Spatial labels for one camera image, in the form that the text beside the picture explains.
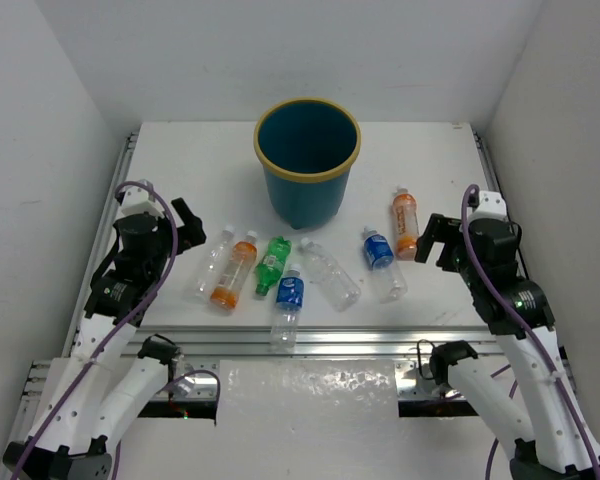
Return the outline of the clear bottle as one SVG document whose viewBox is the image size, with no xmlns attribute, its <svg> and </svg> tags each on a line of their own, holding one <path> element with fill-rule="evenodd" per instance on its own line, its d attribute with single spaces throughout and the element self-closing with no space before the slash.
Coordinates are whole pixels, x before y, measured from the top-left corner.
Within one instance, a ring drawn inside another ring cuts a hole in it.
<svg viewBox="0 0 600 480">
<path fill-rule="evenodd" d="M 359 300 L 360 288 L 321 244 L 305 237 L 300 251 L 309 277 L 335 311 L 343 312 Z"/>
<path fill-rule="evenodd" d="M 210 246 L 198 262 L 184 291 L 184 298 L 189 302 L 207 303 L 217 281 L 224 270 L 233 246 L 236 229 L 227 224 L 212 239 Z"/>
</svg>

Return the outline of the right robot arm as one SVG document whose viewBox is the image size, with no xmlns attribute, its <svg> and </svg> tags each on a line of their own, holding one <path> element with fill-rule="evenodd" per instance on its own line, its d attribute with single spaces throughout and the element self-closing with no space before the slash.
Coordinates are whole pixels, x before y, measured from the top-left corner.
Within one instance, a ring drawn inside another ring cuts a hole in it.
<svg viewBox="0 0 600 480">
<path fill-rule="evenodd" d="M 434 381 L 461 393 L 503 448 L 514 479 L 600 479 L 600 445 L 582 418 L 561 361 L 542 289 L 518 273 L 521 233 L 501 219 L 430 217 L 416 261 L 459 274 L 479 317 L 502 349 L 524 404 L 518 406 L 466 341 L 433 348 Z"/>
</svg>

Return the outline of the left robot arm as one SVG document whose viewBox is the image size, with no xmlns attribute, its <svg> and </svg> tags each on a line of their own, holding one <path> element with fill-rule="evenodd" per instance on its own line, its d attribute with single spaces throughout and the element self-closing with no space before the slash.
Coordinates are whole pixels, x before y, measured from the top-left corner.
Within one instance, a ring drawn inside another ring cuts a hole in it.
<svg viewBox="0 0 600 480">
<path fill-rule="evenodd" d="M 206 241 L 182 198 L 165 203 L 128 191 L 117 199 L 114 243 L 90 280 L 91 293 L 69 360 L 44 414 L 3 464 L 14 479 L 106 479 L 117 472 L 121 437 L 173 377 L 179 349 L 144 341 L 126 376 L 111 375 L 173 267 Z"/>
</svg>

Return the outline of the green plastic bottle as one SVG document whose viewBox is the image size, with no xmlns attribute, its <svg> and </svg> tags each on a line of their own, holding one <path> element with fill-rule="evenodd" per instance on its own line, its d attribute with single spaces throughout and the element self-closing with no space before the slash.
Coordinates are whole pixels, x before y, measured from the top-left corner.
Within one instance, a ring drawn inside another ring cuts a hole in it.
<svg viewBox="0 0 600 480">
<path fill-rule="evenodd" d="M 282 236 L 274 237 L 269 241 L 267 250 L 255 269 L 256 295 L 265 297 L 278 283 L 291 250 L 292 242 Z"/>
</svg>

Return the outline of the blue label bottle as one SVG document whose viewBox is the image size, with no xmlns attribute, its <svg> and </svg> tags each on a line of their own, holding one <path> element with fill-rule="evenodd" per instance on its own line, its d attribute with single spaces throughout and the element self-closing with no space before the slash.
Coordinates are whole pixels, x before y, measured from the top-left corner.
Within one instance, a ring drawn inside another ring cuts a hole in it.
<svg viewBox="0 0 600 480">
<path fill-rule="evenodd" d="M 296 343 L 304 301 L 301 266 L 291 264 L 283 274 L 276 294 L 269 343 L 274 351 L 289 350 Z"/>
<path fill-rule="evenodd" d="M 388 303 L 401 299 L 407 293 L 407 285 L 387 238 L 367 226 L 362 237 L 364 256 L 379 301 Z"/>
</svg>

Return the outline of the orange bottle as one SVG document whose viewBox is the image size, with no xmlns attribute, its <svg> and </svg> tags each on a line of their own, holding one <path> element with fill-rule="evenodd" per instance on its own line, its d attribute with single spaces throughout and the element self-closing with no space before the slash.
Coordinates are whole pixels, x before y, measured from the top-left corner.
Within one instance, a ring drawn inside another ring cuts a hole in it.
<svg viewBox="0 0 600 480">
<path fill-rule="evenodd" d="M 235 244 L 229 261 L 219 277 L 210 301 L 226 312 L 235 310 L 240 293 L 257 258 L 258 233 L 247 232 L 245 238 Z"/>
<path fill-rule="evenodd" d="M 414 260 L 419 238 L 416 199 L 406 187 L 399 185 L 393 196 L 391 209 L 395 254 L 400 260 Z"/>
</svg>

